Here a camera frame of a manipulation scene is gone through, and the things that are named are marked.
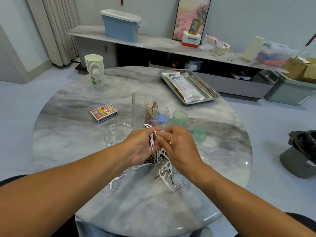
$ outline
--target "curtain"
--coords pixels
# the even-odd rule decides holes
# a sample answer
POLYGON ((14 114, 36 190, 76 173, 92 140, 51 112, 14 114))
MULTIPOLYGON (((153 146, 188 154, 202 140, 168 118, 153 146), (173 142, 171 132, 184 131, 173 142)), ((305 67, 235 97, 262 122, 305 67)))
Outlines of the curtain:
POLYGON ((52 63, 68 65, 78 55, 77 40, 67 34, 78 26, 73 0, 27 0, 52 63))

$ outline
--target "pink flowers painting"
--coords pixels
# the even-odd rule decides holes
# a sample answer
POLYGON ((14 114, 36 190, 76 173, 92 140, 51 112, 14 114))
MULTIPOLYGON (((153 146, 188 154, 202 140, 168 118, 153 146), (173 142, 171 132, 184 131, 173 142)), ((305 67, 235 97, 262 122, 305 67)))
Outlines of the pink flowers painting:
POLYGON ((173 32, 174 40, 181 40, 184 31, 188 31, 192 20, 199 18, 202 25, 199 34, 202 35, 211 0, 180 0, 176 24, 173 32))

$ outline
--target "gray marble surface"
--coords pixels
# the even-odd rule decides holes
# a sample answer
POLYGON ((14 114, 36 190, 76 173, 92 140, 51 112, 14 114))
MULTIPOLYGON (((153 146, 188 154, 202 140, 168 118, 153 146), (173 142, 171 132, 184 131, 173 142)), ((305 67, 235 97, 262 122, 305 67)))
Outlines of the gray marble surface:
POLYGON ((164 38, 164 37, 153 37, 153 36, 149 36, 145 34, 139 34, 138 42, 136 43, 109 38, 105 34, 104 26, 77 26, 69 30, 68 33, 70 35, 79 36, 79 37, 119 43, 119 44, 124 44, 124 45, 129 45, 129 46, 135 46, 135 47, 142 47, 142 48, 147 48, 147 49, 156 50, 156 51, 164 51, 164 52, 169 52, 169 53, 174 53, 174 54, 198 57, 198 58, 203 58, 207 60, 225 62, 225 63, 235 64, 235 65, 240 65, 240 66, 248 66, 248 67, 254 67, 254 68, 259 68, 259 69, 266 69, 270 71, 288 73, 287 70, 281 67, 265 65, 258 62, 257 60, 253 60, 251 62, 244 61, 241 58, 242 53, 236 53, 235 55, 224 54, 224 55, 218 56, 218 55, 212 54, 210 51, 203 51, 199 48, 184 46, 181 44, 180 41, 174 41, 172 39, 164 38))
MULTIPOLYGON (((223 176, 245 187, 252 168, 247 131, 228 103, 221 99, 183 105, 150 67, 118 67, 105 70, 105 86, 94 88, 89 76, 58 91, 38 116, 33 133, 37 170, 59 166, 106 148, 104 132, 116 122, 132 121, 132 93, 149 92, 164 102, 172 115, 180 109, 188 116, 186 128, 201 126, 208 137, 198 145, 203 161, 223 176), (112 103, 118 115, 97 124, 90 111, 112 103)), ((117 194, 109 199, 109 187, 95 195, 77 216, 108 232, 124 236, 173 236, 202 228, 222 214, 191 183, 181 195, 173 193, 158 175, 158 167, 128 171, 117 194)), ((177 180, 183 177, 176 175, 177 180)))

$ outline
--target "metal tray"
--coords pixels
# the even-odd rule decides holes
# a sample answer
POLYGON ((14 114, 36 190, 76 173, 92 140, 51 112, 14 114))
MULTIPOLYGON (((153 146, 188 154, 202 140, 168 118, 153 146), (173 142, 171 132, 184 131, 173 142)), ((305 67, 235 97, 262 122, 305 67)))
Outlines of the metal tray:
POLYGON ((196 103, 216 100, 221 98, 221 96, 213 90, 210 86, 208 86, 201 78, 199 78, 195 73, 187 69, 172 69, 172 70, 165 70, 165 71, 158 71, 161 78, 167 83, 167 85, 171 88, 171 90, 179 97, 185 105, 192 105, 196 103), (166 76, 163 75, 165 72, 179 72, 180 75, 188 81, 201 95, 205 97, 204 100, 195 100, 192 102, 184 101, 183 96, 177 90, 177 88, 168 80, 166 76))

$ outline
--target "ribbed plastic holder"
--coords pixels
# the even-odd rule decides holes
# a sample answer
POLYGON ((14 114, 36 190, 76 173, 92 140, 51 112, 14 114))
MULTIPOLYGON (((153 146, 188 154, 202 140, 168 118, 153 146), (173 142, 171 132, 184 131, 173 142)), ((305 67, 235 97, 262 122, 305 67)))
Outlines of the ribbed plastic holder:
POLYGON ((134 129, 143 129, 144 124, 166 128, 170 115, 165 103, 147 92, 134 92, 132 104, 134 129))

